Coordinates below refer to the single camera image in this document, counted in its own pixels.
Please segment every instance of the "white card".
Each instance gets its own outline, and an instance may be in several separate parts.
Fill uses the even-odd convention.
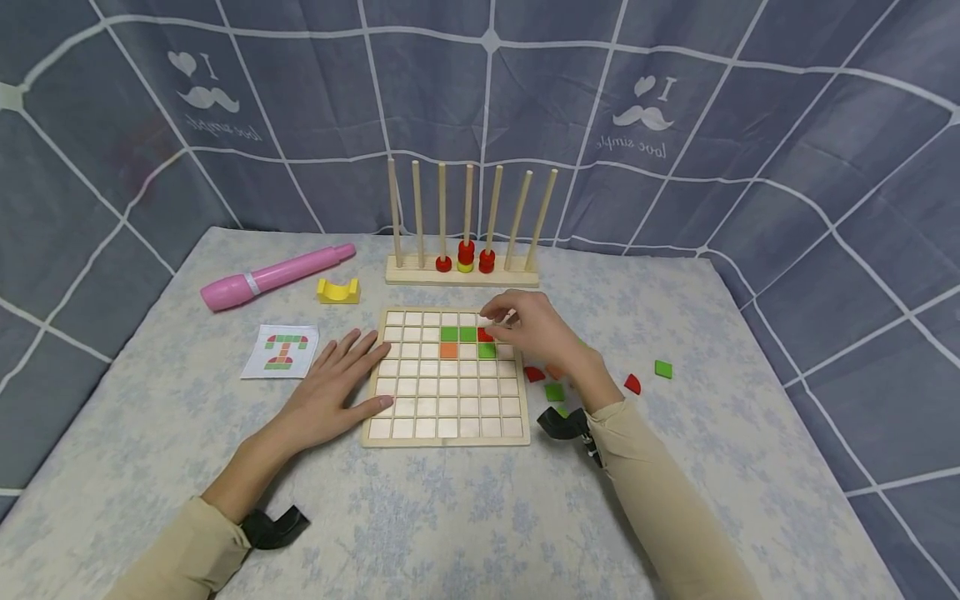
[[[261,325],[241,379],[303,379],[317,351],[317,327]]]

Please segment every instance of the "hand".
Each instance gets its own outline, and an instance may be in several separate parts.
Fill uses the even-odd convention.
[[[507,319],[511,309],[515,314]],[[507,326],[497,324],[487,327],[488,333],[565,371],[570,371],[588,351],[543,292],[507,290],[487,302],[480,309],[480,316],[492,319],[495,323],[507,319]]]
[[[376,331],[357,343],[359,337],[360,330],[353,329],[339,344],[331,340],[287,403],[264,427],[283,440],[291,455],[333,440],[394,403],[390,396],[377,396],[353,407],[344,406],[350,392],[390,350],[388,342],[370,350]]]

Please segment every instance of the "gray backdrop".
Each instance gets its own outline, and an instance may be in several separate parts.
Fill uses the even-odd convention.
[[[405,224],[412,159],[477,165],[475,231],[504,165],[505,237],[557,168],[542,244],[709,258],[904,593],[960,597],[960,5],[494,2],[0,7],[0,515],[207,228],[384,232],[393,156]]]

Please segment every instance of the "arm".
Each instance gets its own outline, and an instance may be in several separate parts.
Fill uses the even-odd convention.
[[[240,444],[206,492],[184,505],[106,600],[205,600],[229,581],[250,550],[238,524],[283,465],[393,403],[379,396],[345,408],[350,391],[390,349],[381,344],[371,351],[375,332],[354,347],[359,337],[354,329],[339,344],[327,344],[280,412]]]
[[[754,600],[760,595],[709,507],[686,480],[656,434],[628,405],[596,350],[580,344],[540,293],[508,291],[484,309],[511,327],[494,337],[570,373],[637,538],[672,600]]]

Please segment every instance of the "pink toy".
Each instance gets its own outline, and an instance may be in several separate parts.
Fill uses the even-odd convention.
[[[213,312],[232,308],[281,285],[339,265],[356,252],[353,244],[330,246],[266,269],[224,277],[205,286],[200,295]]]

